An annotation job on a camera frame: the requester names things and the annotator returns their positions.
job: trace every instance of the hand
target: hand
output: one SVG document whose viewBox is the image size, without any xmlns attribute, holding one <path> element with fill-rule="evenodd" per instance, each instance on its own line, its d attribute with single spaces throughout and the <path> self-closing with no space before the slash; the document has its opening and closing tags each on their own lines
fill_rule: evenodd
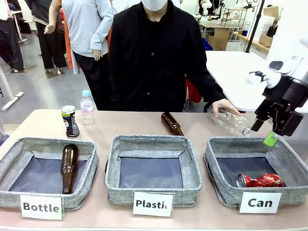
<svg viewBox="0 0 308 231">
<path fill-rule="evenodd" d="M 216 102 L 212 103 L 213 111 L 214 111 L 214 116 L 215 118 L 218 117 L 219 109 L 224 108 L 226 111 L 241 116 L 241 113 L 226 99 L 218 100 Z"/>
<path fill-rule="evenodd" d="M 45 27 L 44 34 L 51 34 L 56 29 L 55 25 L 49 24 Z"/>
<path fill-rule="evenodd" d="M 102 51 L 100 50 L 91 50 L 92 54 L 94 54 L 95 61 L 99 61 L 99 59 L 102 57 Z"/>
</svg>

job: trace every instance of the black soda can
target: black soda can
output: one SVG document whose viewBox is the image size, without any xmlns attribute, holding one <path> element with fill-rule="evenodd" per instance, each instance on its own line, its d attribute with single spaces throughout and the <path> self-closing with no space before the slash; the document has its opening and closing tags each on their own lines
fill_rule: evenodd
<svg viewBox="0 0 308 231">
<path fill-rule="evenodd" d="M 66 126 L 66 136 L 75 138 L 79 136 L 79 128 L 75 122 L 75 107 L 68 105 L 61 108 L 61 114 Z"/>
</svg>

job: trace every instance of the shirt collar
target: shirt collar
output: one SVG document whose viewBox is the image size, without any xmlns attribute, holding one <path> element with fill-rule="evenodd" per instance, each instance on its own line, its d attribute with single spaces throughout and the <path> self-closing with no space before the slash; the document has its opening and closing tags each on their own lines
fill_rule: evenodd
<svg viewBox="0 0 308 231">
<path fill-rule="evenodd" d="M 165 24 L 166 22 L 170 21 L 172 15 L 173 15 L 173 11 L 174 11 L 174 5 L 172 3 L 171 0 L 168 0 L 168 6 L 167 6 L 167 12 L 164 14 L 164 16 L 161 18 L 161 20 L 159 21 L 159 23 Z M 141 20 L 143 22 L 151 22 L 148 17 L 146 16 L 144 7 L 143 7 L 143 3 L 140 2 L 139 6 L 138 6 L 138 12 L 141 16 Z"/>
</svg>

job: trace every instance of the floor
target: floor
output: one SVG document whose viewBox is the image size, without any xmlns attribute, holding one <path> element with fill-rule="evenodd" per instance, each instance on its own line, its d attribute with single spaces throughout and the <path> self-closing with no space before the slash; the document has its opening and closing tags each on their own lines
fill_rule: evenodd
<svg viewBox="0 0 308 231">
<path fill-rule="evenodd" d="M 0 65 L 13 94 L 24 92 L 24 95 L 6 112 L 0 112 L 9 133 L 16 128 L 16 125 L 21 124 L 33 110 L 60 109 L 64 105 L 74 105 L 76 109 L 80 109 L 81 92 L 89 88 L 83 74 L 74 75 L 73 71 L 68 68 L 63 69 L 65 73 L 63 75 L 49 79 L 44 77 L 43 60 L 38 55 L 40 53 L 39 40 L 34 34 L 25 36 L 28 40 L 21 47 L 26 68 L 24 73 L 11 74 L 10 67 L 0 58 Z M 4 98 L 0 98 L 1 108 L 9 101 L 9 98 L 1 80 L 0 86 L 4 93 Z M 203 103 L 197 105 L 190 103 L 188 111 L 202 112 L 203 105 Z"/>
</svg>

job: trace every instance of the red soda can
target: red soda can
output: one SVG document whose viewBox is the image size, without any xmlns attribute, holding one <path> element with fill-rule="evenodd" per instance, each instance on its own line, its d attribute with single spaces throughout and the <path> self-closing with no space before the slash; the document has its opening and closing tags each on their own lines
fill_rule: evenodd
<svg viewBox="0 0 308 231">
<path fill-rule="evenodd" d="M 245 174 L 239 174 L 237 181 L 239 188 L 254 188 L 254 187 L 283 187 L 283 181 L 277 174 L 265 173 L 262 177 L 256 179 Z"/>
</svg>

